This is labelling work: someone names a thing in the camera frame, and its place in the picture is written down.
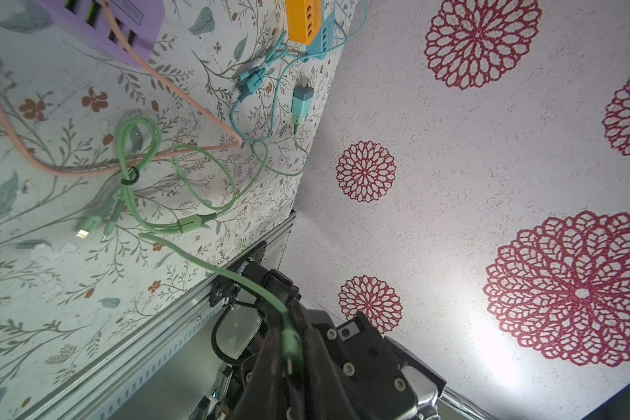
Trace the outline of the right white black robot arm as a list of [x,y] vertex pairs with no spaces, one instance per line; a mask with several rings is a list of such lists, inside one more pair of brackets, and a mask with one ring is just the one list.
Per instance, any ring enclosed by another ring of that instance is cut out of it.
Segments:
[[[211,303],[222,304],[211,345],[224,363],[220,381],[198,404],[197,419],[438,419],[446,380],[374,325],[383,301],[374,299],[334,325],[326,311],[301,304],[283,273],[251,258],[236,273],[264,288],[292,316],[302,357],[288,360],[282,315],[269,300],[229,278],[213,282]],[[234,358],[218,338],[222,323],[242,307],[259,317],[259,343]]]

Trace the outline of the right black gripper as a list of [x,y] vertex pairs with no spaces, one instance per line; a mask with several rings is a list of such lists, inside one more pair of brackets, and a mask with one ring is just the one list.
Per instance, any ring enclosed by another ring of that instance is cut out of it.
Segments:
[[[361,311],[334,325],[326,311],[290,304],[304,348],[307,419],[438,419],[446,380]],[[253,376],[228,419],[281,418],[283,337],[267,332]]]

